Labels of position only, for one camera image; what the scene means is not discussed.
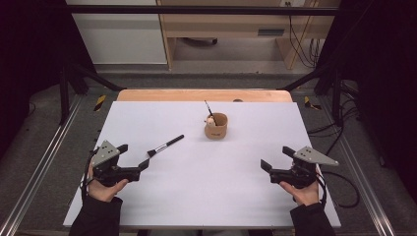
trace white table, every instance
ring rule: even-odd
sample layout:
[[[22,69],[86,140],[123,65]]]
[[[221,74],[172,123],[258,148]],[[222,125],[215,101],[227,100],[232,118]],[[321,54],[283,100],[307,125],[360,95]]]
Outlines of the white table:
[[[185,138],[155,155],[139,182],[123,199],[121,226],[161,228],[278,228],[292,226],[292,197],[269,181],[261,158],[273,168],[289,169],[283,146],[310,146],[297,104],[293,102],[208,102],[212,112],[228,116],[224,140],[204,134],[206,105],[201,101],[115,101],[100,137],[116,147],[129,145],[119,166],[136,166],[147,151],[173,138]],[[64,225],[82,206],[79,190]],[[340,221],[328,194],[330,224]]]

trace brush handle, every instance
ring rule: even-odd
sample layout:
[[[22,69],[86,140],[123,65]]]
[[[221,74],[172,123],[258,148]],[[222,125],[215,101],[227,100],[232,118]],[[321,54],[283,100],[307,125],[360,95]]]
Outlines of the brush handle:
[[[184,135],[178,136],[177,138],[175,138],[175,139],[171,140],[170,142],[166,143],[166,145],[170,146],[170,145],[174,144],[175,142],[181,140],[182,138],[184,138]]]

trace wooden cup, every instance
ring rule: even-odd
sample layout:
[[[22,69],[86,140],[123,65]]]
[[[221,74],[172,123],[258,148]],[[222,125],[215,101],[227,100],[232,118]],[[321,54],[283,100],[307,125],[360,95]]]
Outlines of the wooden cup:
[[[205,134],[211,140],[221,140],[227,133],[227,116],[223,113],[212,113],[215,121],[215,126],[206,124]]]

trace floor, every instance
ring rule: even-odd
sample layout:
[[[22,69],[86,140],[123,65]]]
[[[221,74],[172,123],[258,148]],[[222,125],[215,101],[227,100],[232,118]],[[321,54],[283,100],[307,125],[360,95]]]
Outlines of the floor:
[[[183,39],[178,43],[171,70],[164,65],[97,68],[104,78],[127,88],[199,89],[278,89],[312,70],[300,62],[293,70],[286,70],[279,54],[272,53],[276,50],[271,39],[220,38],[216,45]],[[62,222],[82,176],[86,155],[95,145],[111,101],[117,97],[117,92],[86,80],[90,86],[87,95],[75,95],[70,90],[72,110],[77,112],[70,117],[65,131],[58,126],[58,87],[31,98],[31,114],[0,160],[0,235],[60,235],[68,230]],[[331,91],[329,95],[315,96],[315,82],[291,92],[308,131],[332,123]],[[93,111],[102,94],[106,95],[103,106]],[[305,105],[306,96],[313,106]],[[342,96],[346,102],[343,110],[352,112],[346,116],[343,134],[329,153],[341,167],[324,170],[350,179],[361,198],[356,207],[343,206],[355,202],[354,189],[340,178],[325,175],[330,194],[339,205],[336,211],[342,227],[336,229],[337,235],[417,235],[417,206],[396,172],[380,166],[378,153],[350,98]],[[311,135],[313,148],[326,152],[338,130],[332,126]],[[291,235],[291,230],[280,229],[275,235]]]

